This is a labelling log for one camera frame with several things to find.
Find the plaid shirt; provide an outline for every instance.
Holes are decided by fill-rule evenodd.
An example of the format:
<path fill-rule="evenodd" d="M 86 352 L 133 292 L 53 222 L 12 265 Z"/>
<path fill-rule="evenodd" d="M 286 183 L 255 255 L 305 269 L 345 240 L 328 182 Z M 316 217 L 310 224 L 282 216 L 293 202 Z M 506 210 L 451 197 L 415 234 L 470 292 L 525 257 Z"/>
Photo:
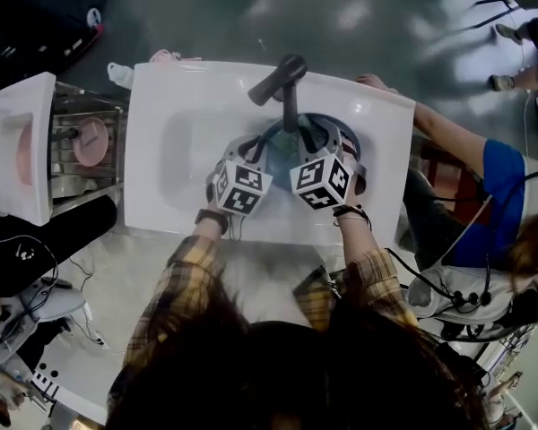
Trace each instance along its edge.
<path fill-rule="evenodd" d="M 418 326 L 404 304 L 396 268 L 386 250 L 368 252 L 349 268 L 350 272 L 343 273 L 335 282 L 341 296 L 347 291 L 359 291 L 361 300 L 378 313 L 398 323 Z M 178 320 L 179 316 L 191 318 L 202 313 L 208 304 L 204 289 L 221 276 L 223 269 L 218 246 L 211 239 L 190 236 L 183 240 L 169 258 L 155 294 L 135 327 L 124 367 L 109 391 L 108 412 L 116 406 L 135 374 L 148 365 L 156 346 L 167 338 L 167 331 L 176 329 L 169 317 L 174 314 Z M 334 293 L 325 268 L 321 266 L 311 272 L 295 289 L 294 296 L 311 326 L 326 331 Z"/>

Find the faucet handle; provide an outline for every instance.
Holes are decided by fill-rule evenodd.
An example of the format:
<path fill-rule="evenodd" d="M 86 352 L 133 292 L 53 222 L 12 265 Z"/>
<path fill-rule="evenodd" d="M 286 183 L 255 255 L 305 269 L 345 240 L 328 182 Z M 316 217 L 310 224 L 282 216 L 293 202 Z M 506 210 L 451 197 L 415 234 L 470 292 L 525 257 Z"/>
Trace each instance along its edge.
<path fill-rule="evenodd" d="M 253 103 L 263 106 L 279 89 L 293 85 L 307 73 L 307 62 L 302 56 L 283 56 L 277 68 L 247 93 Z"/>

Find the sneaker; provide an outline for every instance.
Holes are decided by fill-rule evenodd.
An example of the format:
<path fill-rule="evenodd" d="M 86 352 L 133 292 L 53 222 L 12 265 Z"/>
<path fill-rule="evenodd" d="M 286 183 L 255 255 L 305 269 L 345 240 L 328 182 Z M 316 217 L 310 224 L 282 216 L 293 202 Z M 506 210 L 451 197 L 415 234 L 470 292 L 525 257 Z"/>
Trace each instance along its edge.
<path fill-rule="evenodd" d="M 495 27 L 496 27 L 496 32 L 498 32 L 501 37 L 504 37 L 505 39 L 511 39 L 517 45 L 522 46 L 523 41 L 517 36 L 516 31 L 514 29 L 504 24 L 496 24 Z"/>
<path fill-rule="evenodd" d="M 514 80 L 509 75 L 492 75 L 490 77 L 490 83 L 494 90 L 513 90 Z"/>

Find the white cube with black markers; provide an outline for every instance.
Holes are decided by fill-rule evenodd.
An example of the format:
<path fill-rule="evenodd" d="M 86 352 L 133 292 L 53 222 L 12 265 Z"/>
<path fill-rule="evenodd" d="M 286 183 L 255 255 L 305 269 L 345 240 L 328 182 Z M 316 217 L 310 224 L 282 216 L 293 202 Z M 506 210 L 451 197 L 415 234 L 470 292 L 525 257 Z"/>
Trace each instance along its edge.
<path fill-rule="evenodd" d="M 259 206 L 272 180 L 270 175 L 227 160 L 213 178 L 217 207 L 248 216 Z"/>
<path fill-rule="evenodd" d="M 291 170 L 291 188 L 313 210 L 344 205 L 352 170 L 330 154 Z"/>

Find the white sink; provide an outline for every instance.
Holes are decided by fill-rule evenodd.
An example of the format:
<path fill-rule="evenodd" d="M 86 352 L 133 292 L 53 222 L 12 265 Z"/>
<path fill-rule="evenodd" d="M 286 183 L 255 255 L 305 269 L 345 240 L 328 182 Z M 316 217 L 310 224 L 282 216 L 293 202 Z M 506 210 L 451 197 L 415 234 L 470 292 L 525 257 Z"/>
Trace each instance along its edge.
<path fill-rule="evenodd" d="M 222 62 L 139 64 L 126 137 L 125 215 L 130 227 L 190 234 L 206 205 L 205 179 L 228 143 L 260 134 L 282 115 L 270 100 L 258 107 L 247 91 L 273 67 Z M 297 88 L 299 112 L 334 116 L 360 139 L 368 188 L 362 204 L 379 245 L 394 234 L 412 136 L 414 102 L 334 77 L 308 73 Z M 242 240 L 340 244 L 331 211 L 313 212 L 272 186 Z"/>

